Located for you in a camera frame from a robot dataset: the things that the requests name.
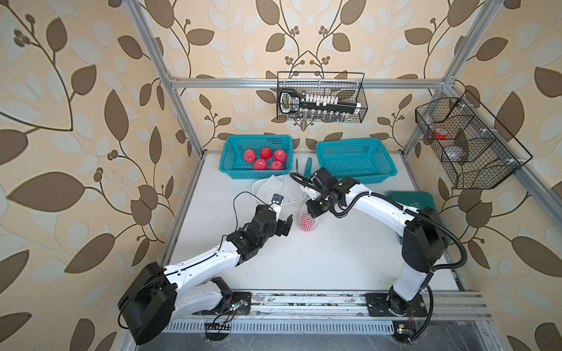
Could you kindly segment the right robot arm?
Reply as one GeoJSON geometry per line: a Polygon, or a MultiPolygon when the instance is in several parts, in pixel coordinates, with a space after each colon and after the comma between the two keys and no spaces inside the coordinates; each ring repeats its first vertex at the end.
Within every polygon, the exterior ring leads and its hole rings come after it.
{"type": "Polygon", "coordinates": [[[392,314],[404,316],[412,302],[440,270],[462,268],[468,254],[461,240],[442,225],[430,207],[417,209],[374,192],[355,178],[335,178],[326,168],[309,177],[291,178],[310,196],[307,213],[318,218],[326,212],[342,219],[356,209],[385,224],[402,238],[404,261],[398,278],[383,304],[392,314]]]}

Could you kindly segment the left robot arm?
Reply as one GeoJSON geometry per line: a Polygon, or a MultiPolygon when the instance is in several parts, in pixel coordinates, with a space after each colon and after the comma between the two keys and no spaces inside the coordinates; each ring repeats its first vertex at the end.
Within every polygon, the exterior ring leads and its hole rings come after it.
{"type": "Polygon", "coordinates": [[[251,222],[224,236],[220,244],[182,263],[146,265],[118,302],[119,316],[136,345],[161,334],[175,319],[197,312],[224,313],[232,291],[218,275],[255,257],[273,236],[287,236],[294,218],[279,218],[281,207],[260,205],[251,222]]]}

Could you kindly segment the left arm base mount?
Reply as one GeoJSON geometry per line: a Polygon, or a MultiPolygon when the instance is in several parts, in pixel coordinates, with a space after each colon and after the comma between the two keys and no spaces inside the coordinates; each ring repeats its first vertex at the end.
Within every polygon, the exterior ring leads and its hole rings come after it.
{"type": "Polygon", "coordinates": [[[197,315],[218,315],[223,312],[236,312],[248,315],[251,310],[253,294],[249,291],[234,291],[221,277],[212,278],[197,286],[196,300],[193,304],[197,315]]]}

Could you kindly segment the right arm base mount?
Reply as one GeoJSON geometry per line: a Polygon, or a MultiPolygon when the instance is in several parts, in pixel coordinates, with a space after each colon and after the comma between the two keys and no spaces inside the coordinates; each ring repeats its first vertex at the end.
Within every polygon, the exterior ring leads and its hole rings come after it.
{"type": "Polygon", "coordinates": [[[418,292],[411,301],[398,295],[394,288],[388,292],[369,292],[364,295],[370,317],[427,317],[427,304],[418,292]]]}

